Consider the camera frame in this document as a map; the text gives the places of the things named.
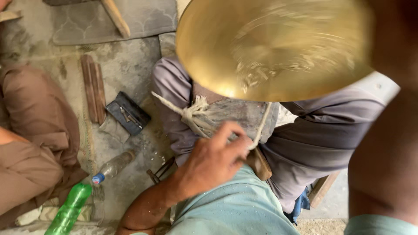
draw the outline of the green plastic bottle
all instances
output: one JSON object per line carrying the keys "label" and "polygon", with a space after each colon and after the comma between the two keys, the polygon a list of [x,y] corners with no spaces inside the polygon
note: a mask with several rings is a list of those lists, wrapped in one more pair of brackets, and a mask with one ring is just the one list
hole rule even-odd
{"label": "green plastic bottle", "polygon": [[74,185],[45,235],[70,234],[77,217],[80,215],[81,208],[91,193],[92,187],[88,184],[79,183]]}

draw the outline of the wooden stick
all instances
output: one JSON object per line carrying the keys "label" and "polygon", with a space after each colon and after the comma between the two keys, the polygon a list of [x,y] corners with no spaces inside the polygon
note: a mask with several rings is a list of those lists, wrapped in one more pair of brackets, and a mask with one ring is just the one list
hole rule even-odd
{"label": "wooden stick", "polygon": [[329,188],[331,188],[335,179],[337,179],[339,173],[340,172],[338,171],[318,180],[312,192],[308,196],[311,207],[315,208],[321,203],[325,194],[328,192]]}
{"label": "wooden stick", "polygon": [[97,122],[101,125],[106,119],[106,100],[100,64],[90,63],[90,73],[94,92],[94,102],[96,105]]}
{"label": "wooden stick", "polygon": [[5,10],[0,12],[0,22],[14,20],[23,17],[21,10]]}
{"label": "wooden stick", "polygon": [[113,23],[118,28],[120,34],[123,38],[130,37],[130,29],[128,24],[122,18],[119,9],[116,7],[115,2],[113,0],[102,0],[102,4],[106,9],[107,13],[109,14],[110,18],[112,19]]}
{"label": "wooden stick", "polygon": [[94,64],[93,58],[89,55],[81,56],[81,67],[83,69],[84,87],[86,88],[87,105],[89,107],[90,120],[93,123],[99,121],[97,117],[96,101],[94,97],[94,88],[92,83],[92,74],[90,64]]}

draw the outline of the leg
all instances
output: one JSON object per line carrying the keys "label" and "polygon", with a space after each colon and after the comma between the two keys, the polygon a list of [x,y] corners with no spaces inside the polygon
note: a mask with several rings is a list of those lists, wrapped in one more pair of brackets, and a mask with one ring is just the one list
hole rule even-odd
{"label": "leg", "polygon": [[3,71],[0,87],[11,130],[30,141],[0,145],[4,176],[0,184],[13,188],[9,198],[0,200],[7,203],[0,207],[0,214],[7,211],[0,216],[1,227],[50,197],[63,202],[72,186],[88,174],[76,158],[77,118],[48,75],[30,66],[15,66]]}
{"label": "leg", "polygon": [[[189,107],[192,96],[192,80],[177,57],[164,57],[157,62],[153,71],[153,91],[179,108]],[[178,155],[177,165],[182,165],[199,136],[173,112],[154,97],[160,111],[165,133],[171,140],[171,149]]]}
{"label": "leg", "polygon": [[299,117],[276,128],[260,148],[273,173],[268,183],[283,210],[291,213],[305,186],[348,166],[384,105],[353,87],[318,99],[282,104]]}

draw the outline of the wooden board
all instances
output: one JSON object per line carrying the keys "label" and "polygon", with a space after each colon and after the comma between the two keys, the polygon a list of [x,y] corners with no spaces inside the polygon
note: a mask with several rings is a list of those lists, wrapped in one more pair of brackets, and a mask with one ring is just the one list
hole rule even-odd
{"label": "wooden board", "polygon": [[339,173],[340,172],[338,171],[318,180],[312,192],[308,196],[311,207],[316,208],[321,203],[325,194],[328,192],[329,188],[331,188],[335,179],[337,179]]}
{"label": "wooden board", "polygon": [[265,181],[271,177],[272,172],[270,166],[258,147],[249,153],[246,163],[261,181]]}
{"label": "wooden board", "polygon": [[102,78],[102,68],[100,67],[100,64],[90,63],[90,73],[94,92],[94,102],[96,105],[97,121],[101,125],[106,119],[106,100]]}
{"label": "wooden board", "polygon": [[91,64],[94,64],[93,58],[89,55],[81,56],[81,67],[83,70],[84,87],[86,89],[87,105],[89,107],[90,120],[93,123],[99,121],[97,117],[96,101],[94,96],[94,88],[91,76]]}

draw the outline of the wooden block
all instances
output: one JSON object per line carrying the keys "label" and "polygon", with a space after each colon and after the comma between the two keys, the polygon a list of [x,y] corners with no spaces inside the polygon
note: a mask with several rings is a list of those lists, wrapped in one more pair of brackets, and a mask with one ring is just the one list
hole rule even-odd
{"label": "wooden block", "polygon": [[118,28],[120,34],[123,38],[130,37],[130,29],[128,24],[122,18],[119,9],[116,7],[116,4],[113,0],[101,0],[104,8],[109,14],[115,26]]}
{"label": "wooden block", "polygon": [[101,125],[106,119],[105,89],[103,86],[102,69],[97,63],[90,63],[94,101],[96,105],[97,121]]}
{"label": "wooden block", "polygon": [[329,176],[322,177],[318,180],[315,187],[312,189],[312,192],[308,196],[311,207],[316,208],[321,203],[325,194],[328,192],[329,188],[331,188],[335,179],[337,179],[339,173],[339,171],[334,172]]}
{"label": "wooden block", "polygon": [[272,172],[270,166],[258,147],[249,153],[246,163],[261,181],[265,181],[271,177]]}
{"label": "wooden block", "polygon": [[23,17],[21,10],[5,10],[0,12],[0,22],[14,20]]}
{"label": "wooden block", "polygon": [[86,89],[87,105],[89,107],[90,120],[93,123],[98,122],[96,101],[94,97],[94,88],[91,75],[91,64],[94,65],[93,58],[89,55],[81,56],[81,66],[83,69],[84,87]]}

